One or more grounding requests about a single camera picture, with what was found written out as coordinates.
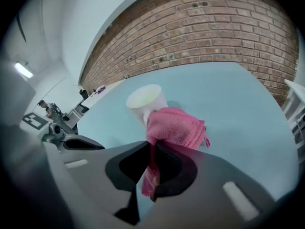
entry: white mug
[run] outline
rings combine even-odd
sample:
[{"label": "white mug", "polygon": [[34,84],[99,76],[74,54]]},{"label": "white mug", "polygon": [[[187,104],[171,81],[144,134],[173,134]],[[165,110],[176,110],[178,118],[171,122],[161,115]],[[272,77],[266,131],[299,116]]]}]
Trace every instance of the white mug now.
[{"label": "white mug", "polygon": [[161,86],[155,84],[134,91],[127,98],[126,105],[144,126],[147,125],[148,116],[152,111],[168,107]]}]

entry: pink cloth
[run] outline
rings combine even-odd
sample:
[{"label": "pink cloth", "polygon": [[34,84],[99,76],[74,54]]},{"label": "pink cloth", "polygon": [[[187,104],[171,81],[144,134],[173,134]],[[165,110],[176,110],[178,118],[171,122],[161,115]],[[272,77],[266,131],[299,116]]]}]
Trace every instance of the pink cloth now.
[{"label": "pink cloth", "polygon": [[142,194],[153,199],[154,189],[160,183],[160,172],[155,163],[154,149],[159,140],[196,149],[205,140],[204,121],[187,114],[178,108],[162,108],[151,112],[146,127],[146,140],[151,144],[151,161],[146,171],[142,185]]}]

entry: fluorescent light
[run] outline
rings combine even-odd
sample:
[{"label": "fluorescent light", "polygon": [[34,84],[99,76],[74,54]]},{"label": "fluorescent light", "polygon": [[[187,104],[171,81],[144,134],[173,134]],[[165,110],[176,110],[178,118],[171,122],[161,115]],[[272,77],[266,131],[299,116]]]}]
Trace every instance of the fluorescent light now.
[{"label": "fluorescent light", "polygon": [[19,73],[23,74],[28,78],[31,78],[33,76],[33,74],[29,72],[26,68],[24,68],[19,62],[15,64],[15,68]]}]

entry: ceiling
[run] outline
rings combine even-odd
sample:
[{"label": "ceiling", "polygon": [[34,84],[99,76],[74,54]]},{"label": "ceiling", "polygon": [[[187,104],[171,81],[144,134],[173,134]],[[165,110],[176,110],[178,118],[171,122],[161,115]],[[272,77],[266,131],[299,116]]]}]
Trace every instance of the ceiling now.
[{"label": "ceiling", "polygon": [[65,0],[28,0],[12,21],[2,50],[34,75],[61,58],[61,22]]}]

